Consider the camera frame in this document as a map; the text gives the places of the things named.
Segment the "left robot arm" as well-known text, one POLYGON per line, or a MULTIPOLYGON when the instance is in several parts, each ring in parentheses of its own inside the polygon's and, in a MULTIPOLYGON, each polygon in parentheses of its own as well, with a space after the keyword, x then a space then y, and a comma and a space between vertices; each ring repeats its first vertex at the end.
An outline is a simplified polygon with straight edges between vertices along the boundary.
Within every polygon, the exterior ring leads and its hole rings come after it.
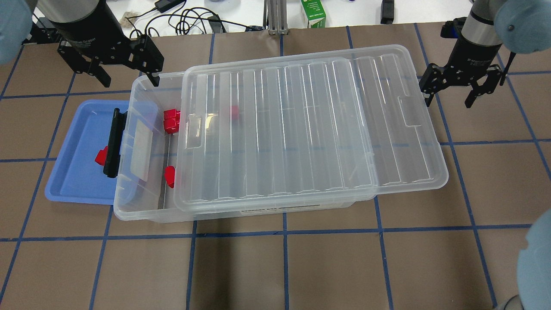
MULTIPOLYGON (((67 55, 79 57, 84 69, 72 75, 77 84, 72 93, 91 93, 94 86, 103 86, 106 93, 114 92, 115 76, 104 69, 114 61, 122 68, 117 52, 130 51, 135 45, 134 58, 140 53, 138 39, 129 39, 104 0, 54 0, 46 2, 45 17, 62 37, 84 40, 85 51, 91 59, 80 56, 73 48, 67 55)), ((413 57, 418 75, 426 69, 421 52, 428 61, 448 59, 457 38, 441 36, 443 23, 394 24, 351 26, 325 29, 292 29, 287 35, 276 37, 267 30, 226 33, 193 34, 149 39, 147 47, 157 47, 164 57, 163 72, 183 72, 195 65, 206 65, 250 59, 263 59, 318 53, 348 48, 377 47, 399 44, 407 47, 413 57)))

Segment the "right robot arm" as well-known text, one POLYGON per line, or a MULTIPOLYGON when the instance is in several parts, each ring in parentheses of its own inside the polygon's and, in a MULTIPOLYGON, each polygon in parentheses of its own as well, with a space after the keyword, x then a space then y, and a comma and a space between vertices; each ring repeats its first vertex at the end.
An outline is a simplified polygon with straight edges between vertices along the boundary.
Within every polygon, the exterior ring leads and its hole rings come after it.
POLYGON ((467 16, 447 21, 440 36, 456 43, 446 65, 430 63, 419 82, 426 106, 448 87, 471 87, 464 104, 502 86, 518 54, 551 45, 548 0, 475 0, 467 16))

